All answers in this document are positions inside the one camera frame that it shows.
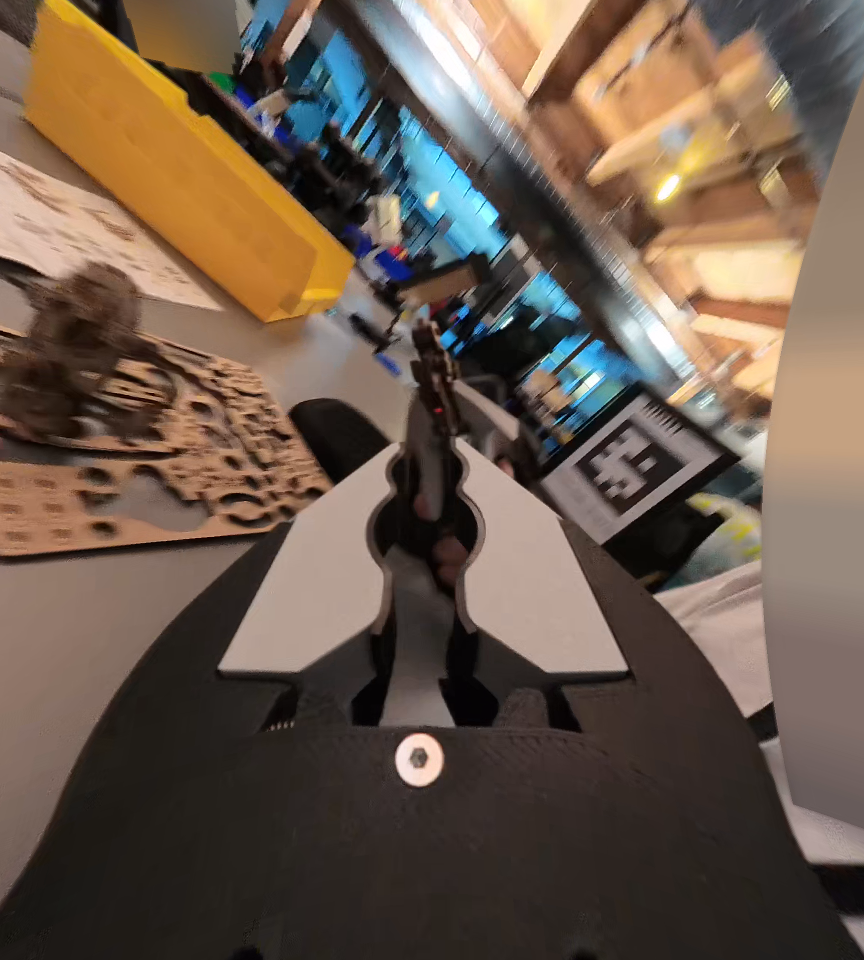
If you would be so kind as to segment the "rack of dark equipment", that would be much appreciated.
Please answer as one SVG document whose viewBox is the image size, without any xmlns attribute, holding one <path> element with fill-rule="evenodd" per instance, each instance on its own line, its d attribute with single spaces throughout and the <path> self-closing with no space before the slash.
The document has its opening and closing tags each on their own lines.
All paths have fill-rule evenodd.
<svg viewBox="0 0 864 960">
<path fill-rule="evenodd" d="M 295 149 L 290 177 L 293 197 L 336 238 L 362 228 L 369 203 L 390 186 L 377 162 L 357 150 L 335 121 L 325 125 L 318 140 Z"/>
</svg>

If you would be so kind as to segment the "person's right hand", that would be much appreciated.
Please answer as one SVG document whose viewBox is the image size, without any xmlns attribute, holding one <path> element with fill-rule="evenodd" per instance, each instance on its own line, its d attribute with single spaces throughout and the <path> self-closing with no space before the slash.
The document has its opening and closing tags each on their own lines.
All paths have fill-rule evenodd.
<svg viewBox="0 0 864 960">
<path fill-rule="evenodd" d="M 428 498 L 417 493 L 413 499 L 414 542 L 417 555 L 428 567 L 437 589 L 453 597 L 470 551 L 453 519 L 432 519 Z"/>
</svg>

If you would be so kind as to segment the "yellow plastic bin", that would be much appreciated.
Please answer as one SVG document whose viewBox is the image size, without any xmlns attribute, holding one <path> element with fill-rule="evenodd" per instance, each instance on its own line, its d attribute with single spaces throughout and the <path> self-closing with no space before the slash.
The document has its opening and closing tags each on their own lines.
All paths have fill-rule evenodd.
<svg viewBox="0 0 864 960">
<path fill-rule="evenodd" d="M 255 318 L 336 307 L 352 254 L 170 78 L 73 3 L 42 2 L 26 120 Z"/>
</svg>

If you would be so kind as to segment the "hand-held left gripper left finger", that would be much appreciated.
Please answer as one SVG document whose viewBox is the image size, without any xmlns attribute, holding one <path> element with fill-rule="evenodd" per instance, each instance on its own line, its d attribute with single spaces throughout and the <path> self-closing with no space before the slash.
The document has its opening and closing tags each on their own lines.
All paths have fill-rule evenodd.
<svg viewBox="0 0 864 960">
<path fill-rule="evenodd" d="M 295 518 L 219 662 L 223 676 L 297 676 L 346 653 L 367 662 L 390 612 L 375 531 L 401 453 L 387 446 Z"/>
</svg>

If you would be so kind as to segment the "fiducial marker board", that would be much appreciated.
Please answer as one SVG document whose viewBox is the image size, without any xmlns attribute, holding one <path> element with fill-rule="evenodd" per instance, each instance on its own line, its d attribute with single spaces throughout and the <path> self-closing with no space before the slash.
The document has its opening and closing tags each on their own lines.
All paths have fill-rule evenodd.
<svg viewBox="0 0 864 960">
<path fill-rule="evenodd" d="M 652 521 L 740 462 L 704 427 L 635 383 L 598 412 L 575 414 L 539 457 L 539 486 L 597 544 Z"/>
</svg>

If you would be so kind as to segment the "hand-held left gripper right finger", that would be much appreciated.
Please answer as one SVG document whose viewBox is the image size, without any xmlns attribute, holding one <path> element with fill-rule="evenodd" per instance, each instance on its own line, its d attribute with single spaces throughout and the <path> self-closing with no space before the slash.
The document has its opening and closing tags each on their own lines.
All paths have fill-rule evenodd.
<svg viewBox="0 0 864 960">
<path fill-rule="evenodd" d="M 476 522 L 457 601 L 484 682 L 595 682 L 629 666 L 558 515 L 463 439 L 458 495 Z"/>
</svg>

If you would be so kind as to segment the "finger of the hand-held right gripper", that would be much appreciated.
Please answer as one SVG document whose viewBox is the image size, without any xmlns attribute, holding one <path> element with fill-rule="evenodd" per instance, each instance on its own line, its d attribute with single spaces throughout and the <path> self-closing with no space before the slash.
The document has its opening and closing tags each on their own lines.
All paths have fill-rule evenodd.
<svg viewBox="0 0 864 960">
<path fill-rule="evenodd" d="M 508 390 L 499 377 L 461 378 L 454 385 L 467 442 L 486 458 L 510 458 L 520 421 L 505 406 Z"/>
<path fill-rule="evenodd" d="M 423 519 L 441 519 L 445 510 L 447 444 L 418 390 L 406 418 L 404 450 L 415 486 L 416 512 Z"/>
</svg>

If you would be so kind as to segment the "model instruction booklet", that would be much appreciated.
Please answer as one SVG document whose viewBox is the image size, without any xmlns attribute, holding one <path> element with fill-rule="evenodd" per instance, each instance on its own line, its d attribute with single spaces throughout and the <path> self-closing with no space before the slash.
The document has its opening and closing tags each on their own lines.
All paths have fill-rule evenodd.
<svg viewBox="0 0 864 960">
<path fill-rule="evenodd" d="M 0 259 L 48 278 L 102 263 L 125 273 L 148 299 L 221 309 L 117 203 L 1 151 Z"/>
</svg>

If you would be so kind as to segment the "wooden gear mechanism model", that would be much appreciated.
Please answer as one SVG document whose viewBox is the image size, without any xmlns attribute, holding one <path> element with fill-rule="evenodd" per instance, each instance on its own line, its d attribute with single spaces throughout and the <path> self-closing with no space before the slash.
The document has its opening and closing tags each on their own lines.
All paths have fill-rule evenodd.
<svg viewBox="0 0 864 960">
<path fill-rule="evenodd" d="M 466 431 L 466 424 L 455 390 L 457 369 L 440 342 L 438 326 L 430 319 L 420 318 L 413 326 L 412 337 L 416 351 L 412 370 L 418 402 L 439 437 L 460 437 Z"/>
</svg>

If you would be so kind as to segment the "black textured wrist rest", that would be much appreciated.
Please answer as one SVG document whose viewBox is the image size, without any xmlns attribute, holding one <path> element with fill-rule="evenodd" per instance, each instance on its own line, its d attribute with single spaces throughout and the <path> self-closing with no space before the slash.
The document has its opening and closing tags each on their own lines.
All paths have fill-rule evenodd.
<svg viewBox="0 0 864 960">
<path fill-rule="evenodd" d="M 304 400 L 294 405 L 289 417 L 333 485 L 391 445 L 366 415 L 339 399 Z"/>
</svg>

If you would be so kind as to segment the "wooden frame with axle shafts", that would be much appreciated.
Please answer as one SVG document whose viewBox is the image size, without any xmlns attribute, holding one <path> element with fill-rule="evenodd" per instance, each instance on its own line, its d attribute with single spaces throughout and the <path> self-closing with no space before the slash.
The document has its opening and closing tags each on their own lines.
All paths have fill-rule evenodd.
<svg viewBox="0 0 864 960">
<path fill-rule="evenodd" d="M 175 400 L 174 365 L 141 334 L 140 293 L 122 270 L 97 262 L 50 283 L 24 286 L 33 317 L 2 355 L 0 414 L 42 442 L 81 436 L 97 416 L 122 441 L 144 437 Z M 103 398 L 122 361 L 147 364 L 167 380 L 163 398 L 137 408 Z"/>
</svg>

